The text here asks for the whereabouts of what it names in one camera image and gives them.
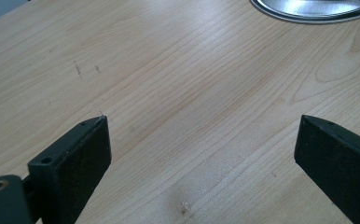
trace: wood grain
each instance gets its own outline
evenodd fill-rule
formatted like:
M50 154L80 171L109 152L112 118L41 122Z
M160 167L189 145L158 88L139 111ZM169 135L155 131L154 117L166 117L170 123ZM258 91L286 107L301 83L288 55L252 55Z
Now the wood grain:
M113 161L77 223L351 223L293 152L302 114L360 134L360 20L235 0L34 0L0 18L0 175L101 113Z

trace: wooden table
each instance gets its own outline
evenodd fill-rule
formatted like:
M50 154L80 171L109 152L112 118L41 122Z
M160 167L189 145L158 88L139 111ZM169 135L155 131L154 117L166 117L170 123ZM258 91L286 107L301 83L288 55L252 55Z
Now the wooden table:
M360 134L360 20L287 23L247 0L0 18L0 175L101 113L113 160L77 223L351 223L293 153L302 114Z

